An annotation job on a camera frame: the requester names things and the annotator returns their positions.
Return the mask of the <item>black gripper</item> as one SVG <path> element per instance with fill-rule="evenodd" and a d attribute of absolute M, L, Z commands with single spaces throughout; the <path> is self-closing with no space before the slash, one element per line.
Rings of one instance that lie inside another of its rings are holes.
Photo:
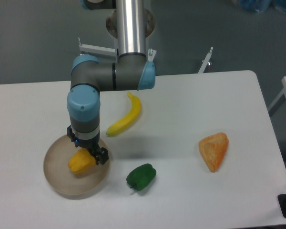
<path fill-rule="evenodd" d="M 67 137 L 74 142 L 76 147 L 87 149 L 91 156 L 94 157 L 97 165 L 104 165 L 109 160 L 108 150 L 99 146 L 100 137 L 98 135 L 88 140 L 79 139 L 75 136 L 70 125 L 67 127 Z"/>

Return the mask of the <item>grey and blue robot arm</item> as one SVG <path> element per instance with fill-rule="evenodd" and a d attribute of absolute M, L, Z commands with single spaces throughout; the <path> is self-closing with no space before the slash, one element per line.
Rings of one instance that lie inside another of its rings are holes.
<path fill-rule="evenodd" d="M 71 125 L 67 136 L 76 147 L 85 148 L 96 164 L 105 164 L 108 151 L 99 146 L 100 93 L 152 89 L 155 66 L 148 60 L 147 17 L 142 0 L 83 0 L 88 10 L 114 9 L 117 28 L 116 62 L 100 63 L 91 51 L 73 61 L 67 110 Z"/>

